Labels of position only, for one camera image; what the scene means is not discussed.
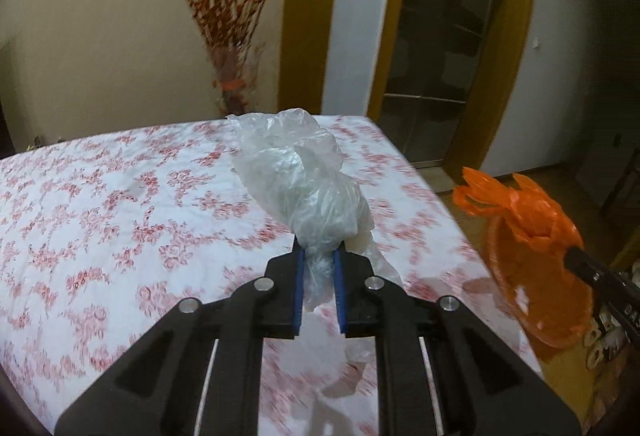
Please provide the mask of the orange plastic bag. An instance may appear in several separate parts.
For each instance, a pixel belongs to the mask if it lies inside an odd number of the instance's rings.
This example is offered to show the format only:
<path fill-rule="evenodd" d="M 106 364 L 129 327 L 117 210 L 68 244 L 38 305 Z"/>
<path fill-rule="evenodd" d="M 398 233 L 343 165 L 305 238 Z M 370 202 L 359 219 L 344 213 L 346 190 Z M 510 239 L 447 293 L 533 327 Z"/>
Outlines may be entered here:
<path fill-rule="evenodd" d="M 452 193 L 458 208 L 476 217 L 504 221 L 518 242 L 541 254 L 563 257 L 584 240 L 561 205 L 533 179 L 512 175 L 516 187 L 471 168 L 462 168 L 463 185 Z"/>

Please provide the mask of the clear white plastic bag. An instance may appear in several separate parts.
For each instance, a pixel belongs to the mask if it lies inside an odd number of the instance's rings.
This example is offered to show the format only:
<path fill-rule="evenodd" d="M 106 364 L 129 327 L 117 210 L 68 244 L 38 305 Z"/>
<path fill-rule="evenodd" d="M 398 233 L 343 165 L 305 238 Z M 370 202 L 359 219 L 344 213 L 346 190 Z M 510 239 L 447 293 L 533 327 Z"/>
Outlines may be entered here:
<path fill-rule="evenodd" d="M 248 194 L 288 227 L 302 250 L 294 267 L 297 315 L 326 304 L 333 291 L 333 252 L 342 244 L 367 257 L 396 284 L 397 270 L 373 240 L 374 221 L 356 180 L 342 171 L 343 153 L 332 133 L 301 108 L 278 114 L 230 115 L 233 167 Z"/>

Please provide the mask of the clear glass vase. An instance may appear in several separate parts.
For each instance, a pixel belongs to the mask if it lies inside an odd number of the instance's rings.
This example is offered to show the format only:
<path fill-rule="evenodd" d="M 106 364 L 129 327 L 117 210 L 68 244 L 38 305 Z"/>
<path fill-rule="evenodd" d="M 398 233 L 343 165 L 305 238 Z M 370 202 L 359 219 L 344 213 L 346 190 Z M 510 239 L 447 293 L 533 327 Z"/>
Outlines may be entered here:
<path fill-rule="evenodd" d="M 219 93 L 217 105 L 222 115 L 243 115 L 254 111 L 259 63 L 264 50 L 264 44 L 209 49 L 214 69 L 213 88 Z"/>

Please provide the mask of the floral white tablecloth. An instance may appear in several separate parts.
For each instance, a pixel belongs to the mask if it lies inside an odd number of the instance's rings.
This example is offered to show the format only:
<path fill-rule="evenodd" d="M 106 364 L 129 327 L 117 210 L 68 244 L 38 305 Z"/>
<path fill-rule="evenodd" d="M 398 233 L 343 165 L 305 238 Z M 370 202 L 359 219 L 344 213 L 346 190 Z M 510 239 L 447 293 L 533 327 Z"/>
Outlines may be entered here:
<path fill-rule="evenodd" d="M 438 196 L 363 117 L 325 117 L 408 293 L 456 295 L 537 359 Z M 246 192 L 224 121 L 67 141 L 1 163 L 1 364 L 47 428 L 184 297 L 212 301 L 292 235 Z"/>

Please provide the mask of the wooden glass door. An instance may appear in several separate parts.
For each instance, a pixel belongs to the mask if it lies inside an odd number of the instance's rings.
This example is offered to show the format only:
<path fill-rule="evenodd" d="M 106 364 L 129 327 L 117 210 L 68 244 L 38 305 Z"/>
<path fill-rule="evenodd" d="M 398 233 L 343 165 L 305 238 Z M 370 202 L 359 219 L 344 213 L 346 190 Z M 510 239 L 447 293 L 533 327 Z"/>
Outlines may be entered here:
<path fill-rule="evenodd" d="M 482 165 L 513 91 L 533 0 L 390 0 L 369 114 L 416 168 Z"/>

